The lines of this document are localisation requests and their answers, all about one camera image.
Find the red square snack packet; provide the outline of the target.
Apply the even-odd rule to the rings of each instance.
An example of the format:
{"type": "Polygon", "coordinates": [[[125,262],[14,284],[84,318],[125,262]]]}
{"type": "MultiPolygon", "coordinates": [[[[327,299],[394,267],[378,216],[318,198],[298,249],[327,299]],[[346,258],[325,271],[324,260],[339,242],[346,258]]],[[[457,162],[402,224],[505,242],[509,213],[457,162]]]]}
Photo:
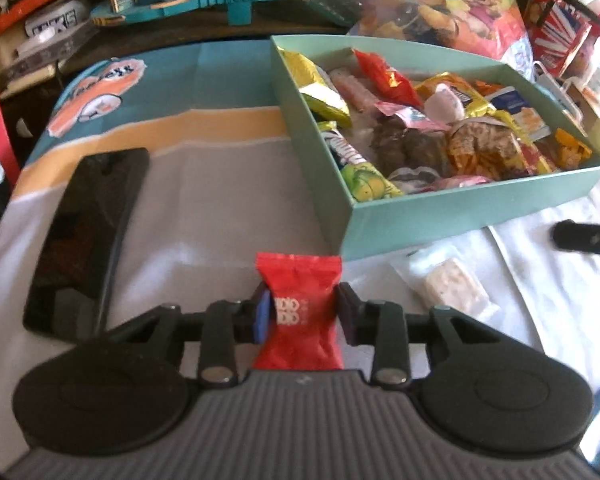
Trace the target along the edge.
{"type": "Polygon", "coordinates": [[[272,292],[275,316],[253,367],[308,372],[341,370],[335,304],[341,259],[260,252],[256,267],[272,292]]]}

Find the clear rice cake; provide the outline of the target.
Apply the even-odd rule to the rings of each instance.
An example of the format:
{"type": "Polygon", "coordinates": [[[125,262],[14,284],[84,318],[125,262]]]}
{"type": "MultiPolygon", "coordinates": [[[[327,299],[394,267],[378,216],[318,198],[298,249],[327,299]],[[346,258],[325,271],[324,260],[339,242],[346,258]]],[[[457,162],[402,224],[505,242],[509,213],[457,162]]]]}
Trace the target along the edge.
{"type": "Polygon", "coordinates": [[[393,258],[390,264],[428,309],[449,307],[480,322],[500,310],[453,246],[420,248],[393,258]]]}

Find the yellow orange chip packet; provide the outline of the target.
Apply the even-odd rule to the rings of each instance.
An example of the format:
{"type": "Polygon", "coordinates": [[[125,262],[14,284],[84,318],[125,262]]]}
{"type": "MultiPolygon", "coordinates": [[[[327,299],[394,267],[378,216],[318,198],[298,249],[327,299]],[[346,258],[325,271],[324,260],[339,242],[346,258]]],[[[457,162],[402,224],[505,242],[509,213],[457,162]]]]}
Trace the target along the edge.
{"type": "Polygon", "coordinates": [[[436,88],[437,84],[447,84],[460,98],[465,107],[465,118],[475,118],[490,115],[495,112],[495,107],[482,96],[468,81],[457,74],[449,72],[437,74],[416,84],[415,90],[425,103],[436,88]]]}

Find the yellow wafer snack pack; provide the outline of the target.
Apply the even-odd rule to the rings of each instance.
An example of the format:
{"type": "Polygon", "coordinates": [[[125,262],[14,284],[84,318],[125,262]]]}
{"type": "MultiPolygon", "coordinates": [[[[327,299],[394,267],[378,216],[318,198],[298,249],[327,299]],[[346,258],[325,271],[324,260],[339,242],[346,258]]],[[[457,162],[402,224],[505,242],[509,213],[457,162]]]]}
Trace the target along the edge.
{"type": "Polygon", "coordinates": [[[309,109],[324,120],[349,128],[352,122],[348,104],[324,70],[299,52],[279,49],[278,53],[309,109]]]}

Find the orange-red snack pouch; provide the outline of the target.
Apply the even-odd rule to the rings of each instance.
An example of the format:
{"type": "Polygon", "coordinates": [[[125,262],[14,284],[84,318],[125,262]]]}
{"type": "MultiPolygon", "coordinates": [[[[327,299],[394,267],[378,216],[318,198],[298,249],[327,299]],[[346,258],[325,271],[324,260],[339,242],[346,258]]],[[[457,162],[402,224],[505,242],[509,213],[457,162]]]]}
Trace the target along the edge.
{"type": "Polygon", "coordinates": [[[382,56],[358,49],[353,49],[352,52],[358,61],[358,67],[385,99],[416,108],[424,107],[422,98],[407,76],[390,66],[382,56]]]}

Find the yellow green candy bar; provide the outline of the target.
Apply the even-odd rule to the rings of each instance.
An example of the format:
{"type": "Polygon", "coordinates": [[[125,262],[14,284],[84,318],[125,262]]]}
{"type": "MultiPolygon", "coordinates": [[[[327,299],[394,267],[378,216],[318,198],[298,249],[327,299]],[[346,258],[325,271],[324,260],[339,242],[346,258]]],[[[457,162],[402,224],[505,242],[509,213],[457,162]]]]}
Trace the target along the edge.
{"type": "Polygon", "coordinates": [[[336,122],[318,122],[318,130],[346,187],[358,203],[401,197],[403,193],[338,130],[336,122]]]}

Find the dark red snack packet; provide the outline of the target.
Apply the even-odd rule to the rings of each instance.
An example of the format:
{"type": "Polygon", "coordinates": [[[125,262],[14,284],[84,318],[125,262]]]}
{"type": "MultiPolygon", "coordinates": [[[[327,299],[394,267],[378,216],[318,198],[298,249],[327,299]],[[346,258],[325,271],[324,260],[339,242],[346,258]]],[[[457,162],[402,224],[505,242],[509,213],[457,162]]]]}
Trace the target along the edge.
{"type": "Polygon", "coordinates": [[[534,143],[497,120],[466,119],[446,137],[448,159],[458,176],[505,181],[556,171],[534,143]]]}

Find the blue silver snack packet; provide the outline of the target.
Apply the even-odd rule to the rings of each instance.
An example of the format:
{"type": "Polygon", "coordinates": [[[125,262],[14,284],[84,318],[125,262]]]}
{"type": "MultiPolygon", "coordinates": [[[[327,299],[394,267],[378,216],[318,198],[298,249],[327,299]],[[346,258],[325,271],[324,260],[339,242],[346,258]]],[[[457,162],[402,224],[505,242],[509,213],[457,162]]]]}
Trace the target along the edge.
{"type": "Polygon", "coordinates": [[[506,112],[533,142],[546,138],[552,132],[541,115],[513,86],[503,87],[486,96],[500,112],[506,112]]]}

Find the round white jelly cup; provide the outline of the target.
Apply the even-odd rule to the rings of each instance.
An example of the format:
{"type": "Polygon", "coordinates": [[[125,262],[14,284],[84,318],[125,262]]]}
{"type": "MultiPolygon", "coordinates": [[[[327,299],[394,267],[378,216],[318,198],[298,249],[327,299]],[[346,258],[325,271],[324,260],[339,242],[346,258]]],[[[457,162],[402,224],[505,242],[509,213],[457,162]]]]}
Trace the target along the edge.
{"type": "Polygon", "coordinates": [[[424,103],[425,114],[436,122],[452,124],[465,118],[465,107],[447,84],[437,84],[434,93],[424,103]]]}

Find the pink strawberry snack packet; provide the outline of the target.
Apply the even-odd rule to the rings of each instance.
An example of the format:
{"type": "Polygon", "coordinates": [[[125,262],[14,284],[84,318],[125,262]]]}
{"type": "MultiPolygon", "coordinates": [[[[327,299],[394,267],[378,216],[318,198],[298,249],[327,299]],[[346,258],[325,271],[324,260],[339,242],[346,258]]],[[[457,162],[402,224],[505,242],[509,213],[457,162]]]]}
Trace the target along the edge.
{"type": "Polygon", "coordinates": [[[420,131],[447,132],[451,127],[425,115],[415,107],[403,104],[378,101],[375,108],[387,122],[394,122],[407,129],[420,131]]]}

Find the small orange snack packet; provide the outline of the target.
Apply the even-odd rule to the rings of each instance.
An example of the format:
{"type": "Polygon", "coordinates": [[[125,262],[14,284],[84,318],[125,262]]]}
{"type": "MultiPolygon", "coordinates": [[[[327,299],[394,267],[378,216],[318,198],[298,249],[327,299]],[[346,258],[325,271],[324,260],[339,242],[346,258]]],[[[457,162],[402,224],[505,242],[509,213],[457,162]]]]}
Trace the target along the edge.
{"type": "Polygon", "coordinates": [[[558,169],[576,170],[587,162],[593,151],[568,131],[558,128],[547,140],[550,159],[558,169]]]}

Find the mint green cardboard box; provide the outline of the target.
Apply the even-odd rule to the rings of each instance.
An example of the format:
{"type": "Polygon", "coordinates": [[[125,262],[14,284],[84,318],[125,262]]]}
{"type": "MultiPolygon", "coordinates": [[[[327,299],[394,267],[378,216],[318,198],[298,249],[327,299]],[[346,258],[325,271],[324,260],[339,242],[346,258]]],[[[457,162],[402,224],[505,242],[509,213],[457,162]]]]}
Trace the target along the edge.
{"type": "Polygon", "coordinates": [[[600,155],[559,105],[508,65],[447,48],[355,36],[275,36],[271,40],[276,96],[310,191],[322,233],[335,255],[347,260],[394,252],[484,226],[534,214],[585,196],[600,180],[600,155]],[[279,49],[299,52],[329,76],[347,102],[349,128],[340,133],[402,193],[401,197],[358,203],[350,194],[322,139],[324,120],[306,105],[279,49]],[[579,169],[558,169],[550,159],[548,136],[531,141],[506,112],[475,118],[497,120],[534,143],[555,167],[554,174],[505,181],[458,176],[448,159],[451,129],[420,131],[387,122],[376,110],[385,99],[358,67],[352,50],[375,52],[411,81],[449,72],[486,96],[513,86],[550,127],[562,128],[586,144],[592,157],[579,169]]]}

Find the gold cardboard box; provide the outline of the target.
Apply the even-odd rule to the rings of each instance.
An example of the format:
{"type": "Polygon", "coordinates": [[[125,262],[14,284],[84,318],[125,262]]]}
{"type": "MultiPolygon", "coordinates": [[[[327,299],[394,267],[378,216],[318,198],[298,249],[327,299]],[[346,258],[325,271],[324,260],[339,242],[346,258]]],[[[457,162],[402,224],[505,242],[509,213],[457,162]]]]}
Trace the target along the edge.
{"type": "Polygon", "coordinates": [[[588,89],[581,91],[572,84],[567,90],[568,96],[573,99],[582,113],[581,127],[588,136],[588,140],[600,153],[600,103],[593,98],[588,89]]]}

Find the white printed tablecloth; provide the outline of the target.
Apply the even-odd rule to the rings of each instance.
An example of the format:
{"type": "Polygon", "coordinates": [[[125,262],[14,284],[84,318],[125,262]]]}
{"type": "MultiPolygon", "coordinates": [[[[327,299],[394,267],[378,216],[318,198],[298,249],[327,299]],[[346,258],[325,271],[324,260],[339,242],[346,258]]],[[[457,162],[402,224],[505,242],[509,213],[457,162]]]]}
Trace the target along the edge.
{"type": "MultiPolygon", "coordinates": [[[[260,252],[323,255],[327,245],[273,96],[267,41],[185,46],[134,56],[140,81],[113,112],[43,136],[0,222],[0,469],[26,452],[12,392],[64,345],[31,334],[22,311],[65,171],[83,155],[147,148],[108,316],[119,324],[173,302],[187,312],[256,288],[260,252]]],[[[590,194],[442,240],[498,305],[491,325],[600,388],[600,256],[558,252],[550,227],[600,223],[590,194]]]]}

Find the white power strip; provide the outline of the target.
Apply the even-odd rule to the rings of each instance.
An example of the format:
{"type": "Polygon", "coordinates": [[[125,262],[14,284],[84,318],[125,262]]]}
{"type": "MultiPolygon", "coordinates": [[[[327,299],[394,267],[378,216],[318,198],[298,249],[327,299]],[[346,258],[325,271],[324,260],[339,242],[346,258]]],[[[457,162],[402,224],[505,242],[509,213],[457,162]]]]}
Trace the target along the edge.
{"type": "Polygon", "coordinates": [[[535,83],[546,90],[576,122],[582,122],[583,114],[576,102],[568,96],[567,87],[558,84],[540,61],[534,61],[532,66],[535,83]]]}

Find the black smartphone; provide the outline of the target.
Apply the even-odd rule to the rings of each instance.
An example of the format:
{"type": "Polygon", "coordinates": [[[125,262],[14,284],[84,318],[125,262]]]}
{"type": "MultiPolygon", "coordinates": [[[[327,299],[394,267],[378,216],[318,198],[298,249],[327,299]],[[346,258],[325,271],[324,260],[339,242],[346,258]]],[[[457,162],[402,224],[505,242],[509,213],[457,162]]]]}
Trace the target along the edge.
{"type": "Polygon", "coordinates": [[[68,342],[104,331],[125,232],[149,163],[144,148],[80,160],[38,256],[23,309],[26,330],[68,342]]]}

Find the Union Jack red tin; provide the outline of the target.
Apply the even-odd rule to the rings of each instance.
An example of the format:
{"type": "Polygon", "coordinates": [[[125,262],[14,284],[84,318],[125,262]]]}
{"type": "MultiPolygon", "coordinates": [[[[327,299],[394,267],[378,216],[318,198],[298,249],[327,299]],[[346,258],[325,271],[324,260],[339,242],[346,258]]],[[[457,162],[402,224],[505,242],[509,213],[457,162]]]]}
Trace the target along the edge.
{"type": "Polygon", "coordinates": [[[592,70],[600,39],[600,0],[587,6],[594,18],[564,0],[528,0],[524,24],[535,61],[555,78],[583,78],[592,70]]]}

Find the Paw Patrol snack bag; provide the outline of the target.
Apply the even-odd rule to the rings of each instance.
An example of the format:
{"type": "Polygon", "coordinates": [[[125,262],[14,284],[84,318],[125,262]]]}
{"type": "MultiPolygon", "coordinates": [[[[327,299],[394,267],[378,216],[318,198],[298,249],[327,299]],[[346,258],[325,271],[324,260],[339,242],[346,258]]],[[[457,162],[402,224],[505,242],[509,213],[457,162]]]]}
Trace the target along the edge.
{"type": "Polygon", "coordinates": [[[432,44],[493,58],[533,76],[533,54],[516,0],[361,0],[354,36],[432,44]]]}

